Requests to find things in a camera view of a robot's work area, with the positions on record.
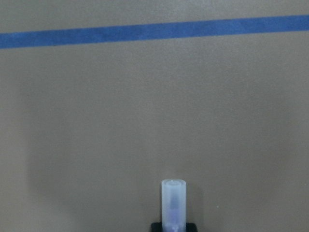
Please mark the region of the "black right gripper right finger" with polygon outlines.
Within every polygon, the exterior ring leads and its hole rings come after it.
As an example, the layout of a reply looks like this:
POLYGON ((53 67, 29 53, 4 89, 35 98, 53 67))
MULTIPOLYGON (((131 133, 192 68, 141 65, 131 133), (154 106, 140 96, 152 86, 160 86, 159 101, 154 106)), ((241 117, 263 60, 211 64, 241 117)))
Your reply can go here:
POLYGON ((194 223, 186 223, 186 232, 197 232, 197 226, 194 223))

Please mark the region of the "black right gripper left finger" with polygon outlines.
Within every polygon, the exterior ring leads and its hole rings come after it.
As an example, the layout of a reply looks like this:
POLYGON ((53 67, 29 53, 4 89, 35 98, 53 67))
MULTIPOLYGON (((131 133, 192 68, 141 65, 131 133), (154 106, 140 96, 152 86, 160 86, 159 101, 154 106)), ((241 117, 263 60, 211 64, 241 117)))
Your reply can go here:
POLYGON ((162 223, 161 222, 153 222, 151 223, 151 232, 162 232, 162 223))

